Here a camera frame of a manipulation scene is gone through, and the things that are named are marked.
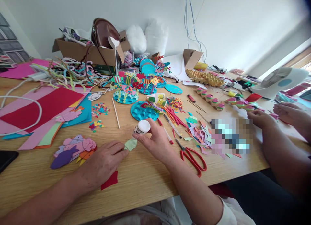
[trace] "purple paper fish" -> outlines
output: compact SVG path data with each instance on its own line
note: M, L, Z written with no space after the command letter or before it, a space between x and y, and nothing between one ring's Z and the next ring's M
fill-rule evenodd
M72 147L69 150L65 150L61 152L53 161L51 164L50 168L51 169L57 169L60 168L66 164L69 164L71 161L71 157L73 153L77 152L78 150L76 149L77 146Z

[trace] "brown bag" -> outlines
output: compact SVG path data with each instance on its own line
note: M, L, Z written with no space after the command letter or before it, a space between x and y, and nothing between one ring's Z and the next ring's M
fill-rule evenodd
M111 36L115 40L120 41L120 35L116 28L106 19L96 18L93 21L92 42L97 46L112 48L108 42L108 37Z

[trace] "white cable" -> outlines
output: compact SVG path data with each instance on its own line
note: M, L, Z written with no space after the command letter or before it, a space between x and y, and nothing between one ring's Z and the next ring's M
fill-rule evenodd
M1 103L1 106L0 106L0 109L2 109L4 107L4 103L6 102L6 98L8 98L7 96L12 92L14 91L15 89L19 88L21 85L23 85L25 82L27 82L26 80L25 81L22 81L18 86L15 86L14 88L10 89L9 92L5 95L5 96L1 96L1 98L4 98L2 103Z
M31 126L29 126L29 127L27 127L27 128L21 129L21 130L19 130L19 131L13 132L13 133L8 133L8 134L0 134L0 136L6 136L6 135L10 135L10 134L19 133L19 132L24 131L24 130L26 130L26 129L29 129L29 128L31 128L31 127L33 127L33 126L35 126L37 123L39 123L39 121L40 121L40 119L41 119L41 117L42 117L42 107L41 107L40 103L38 103L37 101L32 100L32 99L29 99L29 98L24 98L24 97L19 97L19 96L11 96L11 95L4 95L4 96L0 96L0 98L17 98L17 99L26 99L26 100L30 100L30 101L35 102L35 103L38 105L38 107L39 107L39 116L38 116L37 121L36 121L33 125L31 125Z

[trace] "hand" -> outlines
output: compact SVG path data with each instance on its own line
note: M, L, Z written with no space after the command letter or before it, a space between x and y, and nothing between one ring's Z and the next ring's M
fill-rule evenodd
M261 129L269 126L277 126L275 119L261 110L254 110L247 113L248 119L253 120L253 124Z
M143 144L157 160L162 163L171 161L172 156L176 156L176 153L170 146L164 128L158 126L151 118L146 119L146 121L150 123L151 138L149 139L141 134L134 134L133 137Z
M105 183L128 153L127 149L124 150L124 144L116 140L98 148L81 167L73 172L73 177L82 193L90 192Z
M293 126L296 124L302 125L305 122L309 122L311 117L308 113L302 110L300 107L293 103L282 102L275 104L273 111L279 115L279 118Z

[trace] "wooden stick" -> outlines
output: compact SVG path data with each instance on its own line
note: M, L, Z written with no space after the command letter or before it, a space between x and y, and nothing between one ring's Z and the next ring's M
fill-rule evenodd
M205 112L207 114L206 111L203 110L203 108L199 107L199 105L196 105L199 109L201 109L203 112Z
M119 124L119 119L118 119L118 114L117 114L116 106L114 105L114 99L113 99L113 98L112 98L112 103L113 103L114 111L115 111L115 113L116 113L117 122L118 122L118 127L119 127L119 129L121 129L121 128L120 128L120 124Z
M200 116L202 116L198 111L197 111L197 113L198 113ZM202 118L205 119L203 116L202 116ZM206 120L206 119L205 119L205 120ZM208 120L206 120L206 121L207 121L207 123L211 124Z
M190 102L193 106L196 106L194 103L192 103L190 100L187 100L188 102Z
M109 87L111 86L112 83L113 83L113 82L110 83ZM107 90L109 89L109 87L106 89L104 95L106 94L106 92L107 92Z

